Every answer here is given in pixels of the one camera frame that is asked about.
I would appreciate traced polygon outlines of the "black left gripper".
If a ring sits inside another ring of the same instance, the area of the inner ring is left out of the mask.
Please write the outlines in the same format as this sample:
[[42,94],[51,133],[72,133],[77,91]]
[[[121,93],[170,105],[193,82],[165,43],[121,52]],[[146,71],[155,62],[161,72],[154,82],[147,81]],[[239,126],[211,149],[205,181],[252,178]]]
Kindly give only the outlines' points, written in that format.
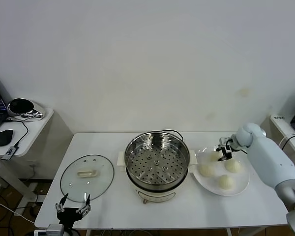
[[59,224],[63,225],[66,231],[71,230],[74,223],[82,220],[82,218],[86,216],[91,210],[90,195],[88,195],[84,205],[82,205],[81,208],[63,207],[67,197],[68,193],[61,198],[59,203],[55,204]]

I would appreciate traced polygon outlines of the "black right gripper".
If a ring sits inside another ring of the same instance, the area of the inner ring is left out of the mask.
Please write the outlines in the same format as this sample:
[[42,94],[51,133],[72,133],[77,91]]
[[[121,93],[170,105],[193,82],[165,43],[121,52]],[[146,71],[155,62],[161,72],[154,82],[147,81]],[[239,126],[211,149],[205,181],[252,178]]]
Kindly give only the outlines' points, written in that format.
[[225,146],[218,146],[215,149],[216,152],[218,152],[218,161],[227,161],[229,159],[232,159],[232,152],[235,150],[230,146],[230,145],[225,145]]

